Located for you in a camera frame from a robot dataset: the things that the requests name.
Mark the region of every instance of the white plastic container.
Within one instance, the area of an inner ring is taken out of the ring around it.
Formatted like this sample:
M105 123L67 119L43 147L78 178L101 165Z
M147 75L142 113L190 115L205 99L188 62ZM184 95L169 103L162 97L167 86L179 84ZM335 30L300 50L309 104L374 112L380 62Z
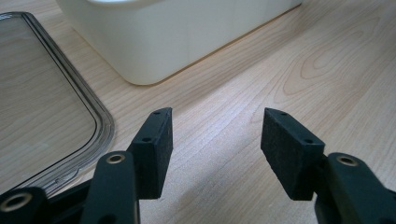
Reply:
M159 82L303 0L57 0L72 26L137 85Z

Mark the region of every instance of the light wood surface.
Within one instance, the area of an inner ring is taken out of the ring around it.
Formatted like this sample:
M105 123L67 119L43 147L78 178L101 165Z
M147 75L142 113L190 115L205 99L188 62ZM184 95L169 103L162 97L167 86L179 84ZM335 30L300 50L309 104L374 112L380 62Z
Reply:
M83 148L97 131L94 117L24 19L0 21L0 52L2 194Z
M142 223L316 223L260 150L265 107L292 114L326 144L364 160L396 189L396 2L305 0L159 85L124 81L64 20L53 0L0 2L30 11L116 121L127 148L150 111L174 108L175 149L163 196Z

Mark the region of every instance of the clear plastic tray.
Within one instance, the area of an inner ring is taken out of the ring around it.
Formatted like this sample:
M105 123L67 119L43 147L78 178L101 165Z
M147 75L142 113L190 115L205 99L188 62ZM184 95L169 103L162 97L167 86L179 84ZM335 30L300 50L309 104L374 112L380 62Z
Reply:
M0 194L51 195L104 154L110 114L33 15L0 14Z

